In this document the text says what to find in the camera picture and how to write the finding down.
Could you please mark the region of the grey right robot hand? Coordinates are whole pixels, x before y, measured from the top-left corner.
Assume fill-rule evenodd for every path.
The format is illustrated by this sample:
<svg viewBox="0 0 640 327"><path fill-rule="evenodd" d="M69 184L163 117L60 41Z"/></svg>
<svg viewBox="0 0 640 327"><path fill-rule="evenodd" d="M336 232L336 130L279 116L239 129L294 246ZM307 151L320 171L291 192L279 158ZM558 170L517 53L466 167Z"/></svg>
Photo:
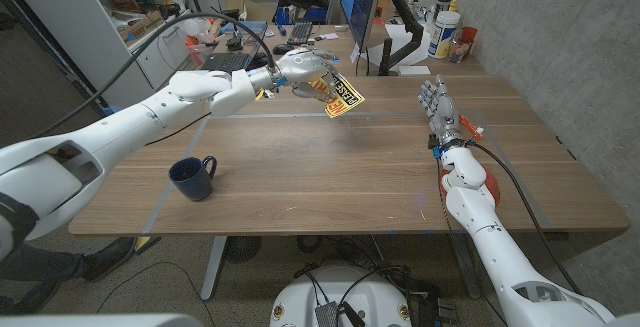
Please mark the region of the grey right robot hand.
<svg viewBox="0 0 640 327"><path fill-rule="evenodd" d="M436 76L435 83L426 80L421 85L418 100L429 117L430 149L445 146L461 138L459 113L440 74Z"/></svg>

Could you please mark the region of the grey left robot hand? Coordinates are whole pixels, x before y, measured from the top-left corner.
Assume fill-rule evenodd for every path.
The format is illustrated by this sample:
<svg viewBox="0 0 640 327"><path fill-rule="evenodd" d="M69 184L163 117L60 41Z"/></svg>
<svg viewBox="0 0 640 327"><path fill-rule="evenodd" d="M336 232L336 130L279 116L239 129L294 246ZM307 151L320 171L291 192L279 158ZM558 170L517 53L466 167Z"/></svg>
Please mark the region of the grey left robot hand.
<svg viewBox="0 0 640 327"><path fill-rule="evenodd" d="M294 49L275 62L278 72L274 74L277 87L290 85L292 93L300 98L315 98L328 102L335 92L320 91L311 85L328 73L336 73L333 63L336 55L328 50Z"/></svg>

